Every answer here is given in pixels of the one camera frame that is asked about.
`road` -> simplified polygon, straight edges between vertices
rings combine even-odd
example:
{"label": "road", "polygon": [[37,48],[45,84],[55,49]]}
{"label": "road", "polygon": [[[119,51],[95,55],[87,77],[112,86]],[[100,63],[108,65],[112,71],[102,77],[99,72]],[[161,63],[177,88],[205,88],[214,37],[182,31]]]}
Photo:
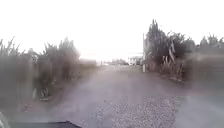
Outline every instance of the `road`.
{"label": "road", "polygon": [[18,113],[12,120],[68,120],[83,128],[224,126],[223,104],[216,105],[222,98],[212,103],[214,97],[208,100],[187,86],[142,73],[139,67],[108,66],[69,86],[60,103],[37,105],[37,110]]}

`sky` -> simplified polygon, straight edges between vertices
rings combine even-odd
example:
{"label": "sky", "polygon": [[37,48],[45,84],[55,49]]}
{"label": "sky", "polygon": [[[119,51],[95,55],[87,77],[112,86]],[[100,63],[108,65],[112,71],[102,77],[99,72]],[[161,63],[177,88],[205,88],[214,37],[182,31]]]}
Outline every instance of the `sky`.
{"label": "sky", "polygon": [[40,52],[68,37],[85,58],[141,53],[143,33],[156,19],[165,32],[199,43],[224,36],[223,3],[216,0],[0,0],[0,39]]}

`bush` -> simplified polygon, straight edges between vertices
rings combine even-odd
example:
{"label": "bush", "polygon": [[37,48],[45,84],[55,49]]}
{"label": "bush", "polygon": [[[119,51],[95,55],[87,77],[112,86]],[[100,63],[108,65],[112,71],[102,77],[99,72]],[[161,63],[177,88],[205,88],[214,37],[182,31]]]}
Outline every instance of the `bush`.
{"label": "bush", "polygon": [[56,84],[71,79],[78,71],[79,53],[67,38],[59,46],[46,44],[43,53],[37,56],[35,81],[41,97],[52,95]]}

